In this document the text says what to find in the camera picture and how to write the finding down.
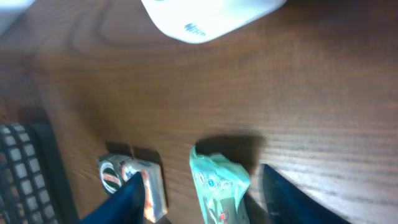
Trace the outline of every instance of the white computer mouse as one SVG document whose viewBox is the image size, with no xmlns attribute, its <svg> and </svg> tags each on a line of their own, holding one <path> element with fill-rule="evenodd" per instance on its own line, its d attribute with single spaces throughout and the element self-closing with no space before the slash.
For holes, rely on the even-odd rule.
<svg viewBox="0 0 398 224">
<path fill-rule="evenodd" d="M 281 7 L 286 0 L 142 0 L 167 36 L 191 44 L 220 37 Z"/>
</svg>

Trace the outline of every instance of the wooden table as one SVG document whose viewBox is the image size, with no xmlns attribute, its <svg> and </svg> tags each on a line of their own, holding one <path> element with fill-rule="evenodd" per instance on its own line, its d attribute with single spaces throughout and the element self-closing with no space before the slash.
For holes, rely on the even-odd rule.
<svg viewBox="0 0 398 224">
<path fill-rule="evenodd" d="M 263 139 L 256 164 L 353 223 L 395 223 L 397 9 L 393 0 L 288 0 L 190 45 L 163 35 L 140 0 L 37 0 L 1 37 L 3 94 L 9 108 L 31 97 L 6 77 L 36 86 L 80 217 L 107 197 L 95 163 L 104 142 L 121 141 L 159 152 L 169 219 L 203 223 L 191 146 L 250 130 Z M 262 203 L 256 184 L 250 193 Z"/>
</svg>

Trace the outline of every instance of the brown table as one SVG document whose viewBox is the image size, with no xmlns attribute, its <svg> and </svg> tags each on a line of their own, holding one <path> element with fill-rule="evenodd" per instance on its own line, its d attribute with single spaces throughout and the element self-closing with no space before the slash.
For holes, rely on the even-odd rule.
<svg viewBox="0 0 398 224">
<path fill-rule="evenodd" d="M 353 223 L 395 223 L 397 9 L 394 0 L 288 0 L 190 45 L 163 35 L 140 0 L 37 0 L 1 37 L 7 114 L 34 83 L 81 217 L 107 197 L 95 163 L 104 142 L 121 141 L 159 152 L 170 220 L 203 223 L 191 146 L 250 130 L 262 136 L 255 164 Z M 256 184 L 250 192 L 262 203 Z"/>
</svg>

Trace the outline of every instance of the wood grain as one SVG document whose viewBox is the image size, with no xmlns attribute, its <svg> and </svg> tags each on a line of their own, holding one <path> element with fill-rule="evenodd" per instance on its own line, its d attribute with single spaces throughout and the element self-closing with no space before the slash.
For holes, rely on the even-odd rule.
<svg viewBox="0 0 398 224">
<path fill-rule="evenodd" d="M 352 223 L 395 223 L 397 8 L 289 0 L 190 45 L 163 35 L 139 0 L 37 0 L 1 37 L 0 59 L 35 83 L 81 217 L 106 198 L 95 159 L 121 141 L 159 152 L 170 221 L 203 223 L 188 152 L 250 129 L 264 138 L 257 164 Z"/>
</svg>

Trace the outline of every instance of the mint green candy wrapper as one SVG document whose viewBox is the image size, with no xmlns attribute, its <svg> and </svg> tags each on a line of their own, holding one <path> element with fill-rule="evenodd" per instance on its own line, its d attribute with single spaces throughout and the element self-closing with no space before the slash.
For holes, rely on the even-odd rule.
<svg viewBox="0 0 398 224">
<path fill-rule="evenodd" d="M 243 195 L 250 176 L 220 153 L 204 156 L 191 149 L 189 164 L 205 224 L 249 224 Z"/>
</svg>

